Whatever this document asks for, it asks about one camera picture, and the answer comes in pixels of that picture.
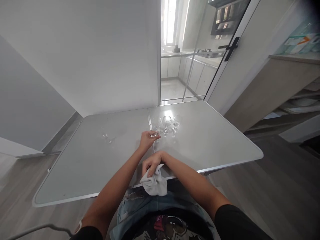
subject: doorway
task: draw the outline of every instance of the doorway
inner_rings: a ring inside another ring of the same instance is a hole
[[[258,2],[161,0],[161,105],[211,95]]]

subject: tiled floor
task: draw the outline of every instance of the tiled floor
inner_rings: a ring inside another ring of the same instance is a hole
[[[184,93],[185,86],[180,82],[179,79],[173,80],[161,80],[161,100],[165,99],[174,99],[174,98],[182,98]],[[188,89],[186,89],[185,97],[194,96]],[[190,102],[198,100],[196,97],[194,98],[186,98],[184,102]],[[179,103],[182,102],[182,99],[177,100],[169,100],[161,102],[161,105],[167,105],[171,103]]]

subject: white cabinet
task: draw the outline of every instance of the white cabinet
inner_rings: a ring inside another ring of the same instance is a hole
[[[198,83],[198,87],[195,91],[197,95],[203,95],[207,93],[208,88],[212,82],[212,79],[216,71],[217,71],[217,68],[209,67],[207,65],[204,66],[199,83]]]
[[[160,78],[168,77],[168,58],[161,58]]]
[[[195,92],[198,86],[198,82],[203,70],[204,64],[197,61],[193,61],[193,67],[190,75],[188,86]]]
[[[168,77],[177,77],[179,75],[181,57],[172,57],[168,59]]]
[[[184,70],[186,68],[186,62],[187,62],[187,58],[186,57],[181,57],[180,67],[179,67],[179,78],[181,80],[183,79]]]
[[[190,65],[191,65],[191,59],[187,58],[186,67],[184,69],[184,74],[183,74],[183,78],[182,78],[182,81],[184,81],[185,83],[187,83],[187,80],[188,80]]]

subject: kitchen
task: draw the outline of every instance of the kitchen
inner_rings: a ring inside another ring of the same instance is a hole
[[[248,2],[162,0],[161,105],[204,99]]]

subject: white cloth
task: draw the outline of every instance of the white cloth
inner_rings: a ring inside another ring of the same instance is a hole
[[[144,190],[151,196],[165,196],[167,195],[167,180],[161,176],[160,168],[163,164],[159,164],[156,171],[152,177],[147,177],[150,168],[147,170],[146,174],[141,178],[140,183],[142,184]]]

